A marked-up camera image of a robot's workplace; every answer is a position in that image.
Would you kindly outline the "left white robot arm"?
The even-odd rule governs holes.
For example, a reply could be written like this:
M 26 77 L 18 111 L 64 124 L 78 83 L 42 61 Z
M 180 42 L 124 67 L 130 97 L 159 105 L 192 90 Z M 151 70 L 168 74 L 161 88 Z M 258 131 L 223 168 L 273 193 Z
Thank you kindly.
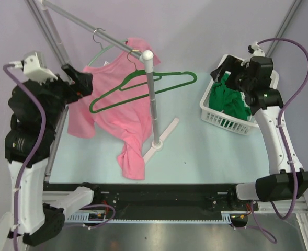
M 53 239 L 68 217 L 86 206 L 98 208 L 102 196 L 97 193 L 96 185 L 84 182 L 60 201 L 44 203 L 42 199 L 56 126 L 68 104 L 92 93 L 93 76 L 65 64 L 62 69 L 71 78 L 67 82 L 27 60 L 3 66 L 10 78 L 14 78 L 12 69 L 21 69 L 27 77 L 25 82 L 16 80 L 8 101 L 13 113 L 5 138 L 5 158 L 12 182 L 8 238 L 14 241 L 14 249 L 18 249 L 18 237 L 29 246 Z

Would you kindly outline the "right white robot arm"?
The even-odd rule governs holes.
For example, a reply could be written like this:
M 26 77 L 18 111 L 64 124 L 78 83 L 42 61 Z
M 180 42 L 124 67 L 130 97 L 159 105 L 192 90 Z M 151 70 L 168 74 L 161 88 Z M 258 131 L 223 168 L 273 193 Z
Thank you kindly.
M 290 140 L 284 104 L 277 90 L 279 75 L 273 69 L 272 59 L 258 55 L 243 60 L 227 54 L 210 75 L 215 82 L 226 75 L 225 85 L 244 94 L 261 130 L 269 163 L 269 175 L 236 185 L 236 192 L 227 197 L 228 205 L 239 210 L 247 200 L 272 202 L 300 198 L 308 188 L 308 171 L 304 170 Z

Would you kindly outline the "pink t shirt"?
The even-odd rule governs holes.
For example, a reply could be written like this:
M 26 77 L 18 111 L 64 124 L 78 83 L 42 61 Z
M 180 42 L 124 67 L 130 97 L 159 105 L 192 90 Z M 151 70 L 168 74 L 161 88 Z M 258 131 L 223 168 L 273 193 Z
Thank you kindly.
M 124 146 L 117 161 L 123 176 L 128 179 L 144 180 L 145 162 L 142 157 L 142 146 L 152 133 L 149 98 L 142 98 L 96 114 L 89 112 L 89 105 L 94 99 L 121 84 L 124 78 L 136 69 L 144 69 L 143 63 L 128 56 L 124 51 L 104 66 L 85 66 L 83 72 L 93 75 L 93 92 L 90 96 L 69 105 L 67 132 L 78 138 L 91 139 L 96 134 L 95 126 L 99 126 L 122 140 Z M 146 76 L 140 76 L 130 81 L 128 85 L 145 81 Z M 99 101 L 95 108 L 102 108 L 138 95 L 135 90 L 115 92 Z

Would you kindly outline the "green t shirt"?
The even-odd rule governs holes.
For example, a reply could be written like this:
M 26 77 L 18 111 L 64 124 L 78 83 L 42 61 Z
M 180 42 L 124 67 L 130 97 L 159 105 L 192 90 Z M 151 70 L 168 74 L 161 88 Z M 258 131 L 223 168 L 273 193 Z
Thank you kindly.
M 209 108 L 234 118 L 247 121 L 251 110 L 245 106 L 241 93 L 226 86 L 229 75 L 224 74 L 220 82 L 214 82 L 209 96 Z

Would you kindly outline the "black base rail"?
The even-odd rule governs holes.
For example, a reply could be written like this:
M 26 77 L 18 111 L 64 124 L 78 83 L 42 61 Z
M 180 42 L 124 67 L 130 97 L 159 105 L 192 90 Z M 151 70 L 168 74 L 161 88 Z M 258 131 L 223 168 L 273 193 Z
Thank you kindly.
M 94 203 L 107 202 L 118 219 L 207 219 L 214 212 L 258 211 L 258 204 L 239 200 L 235 184 L 90 184 Z

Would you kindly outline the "green hanger with gold hook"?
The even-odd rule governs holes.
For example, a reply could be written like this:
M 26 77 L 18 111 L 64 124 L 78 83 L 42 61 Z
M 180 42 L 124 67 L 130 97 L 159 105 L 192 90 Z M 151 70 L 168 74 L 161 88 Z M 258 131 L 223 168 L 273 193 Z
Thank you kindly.
M 144 64 L 144 69 L 143 70 L 139 70 L 136 69 L 135 71 L 133 71 L 132 73 L 128 74 L 124 80 L 121 82 L 121 84 L 113 87 L 111 90 L 105 92 L 104 94 L 102 94 L 100 97 L 94 99 L 90 105 L 89 105 L 89 112 L 92 114 L 96 114 L 96 113 L 100 113 L 102 111 L 123 105 L 123 104 L 127 104 L 129 102 L 133 102 L 142 98 L 146 98 L 150 96 L 150 93 L 152 92 L 153 94 L 161 94 L 170 90 L 174 90 L 174 89 L 178 89 L 184 86 L 188 86 L 191 84 L 194 84 L 197 80 L 198 77 L 196 75 L 196 73 L 194 72 L 190 72 L 190 71 L 184 71 L 184 72 L 155 72 L 154 71 L 154 54 L 152 51 L 150 50 L 146 50 L 144 52 L 141 53 L 140 57 L 139 57 L 139 61 L 141 61 Z M 140 76 L 146 76 L 146 81 L 142 82 L 142 83 L 138 83 L 135 85 L 131 85 L 129 86 L 128 83 Z M 147 91 L 146 93 L 144 92 L 144 85 L 147 85 L 149 83 L 149 81 L 151 80 L 153 83 L 160 81 L 164 76 L 190 76 L 191 80 L 184 82 L 184 83 L 180 83 L 177 85 L 173 85 L 171 87 L 166 87 L 163 89 L 159 89 L 159 90 L 153 90 L 153 91 Z M 117 103 L 114 104 L 110 104 L 107 105 L 105 107 L 102 108 L 95 108 L 95 105 L 103 100 L 104 98 L 112 95 L 115 92 L 127 92 L 129 90 L 135 90 L 136 93 L 138 93 L 138 96 L 134 96 L 134 97 L 130 97 L 128 99 L 125 99 L 123 101 L 119 101 Z

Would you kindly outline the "grey clothes rack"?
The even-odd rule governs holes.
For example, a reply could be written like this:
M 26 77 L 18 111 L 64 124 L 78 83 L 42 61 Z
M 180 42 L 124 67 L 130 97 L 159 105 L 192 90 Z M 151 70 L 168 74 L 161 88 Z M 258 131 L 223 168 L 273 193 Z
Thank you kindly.
M 72 21 L 73 23 L 79 25 L 80 27 L 86 29 L 91 32 L 94 36 L 97 36 L 103 41 L 108 42 L 120 50 L 128 53 L 130 56 L 138 59 L 144 64 L 145 74 L 147 78 L 147 85 L 149 89 L 149 100 L 150 100 L 150 108 L 151 108 L 151 120 L 152 120 L 152 130 L 154 140 L 152 142 L 151 148 L 144 154 L 143 159 L 144 162 L 147 163 L 156 152 L 160 151 L 163 148 L 164 141 L 169 137 L 169 135 L 173 132 L 173 130 L 177 127 L 179 123 L 178 118 L 174 118 L 170 125 L 164 130 L 163 133 L 159 133 L 159 122 L 157 115 L 157 107 L 156 107 L 156 97 L 155 97 L 155 89 L 154 89 L 154 63 L 153 63 L 153 52 L 150 50 L 144 51 L 143 53 L 140 51 L 136 51 L 133 48 L 126 45 L 124 42 L 121 42 L 100 28 L 96 28 L 89 23 L 79 19 L 73 14 L 63 10 L 61 7 L 55 5 L 50 1 L 41 1 L 41 5 L 46 8 L 53 10 L 59 15 L 65 17 L 66 19 Z

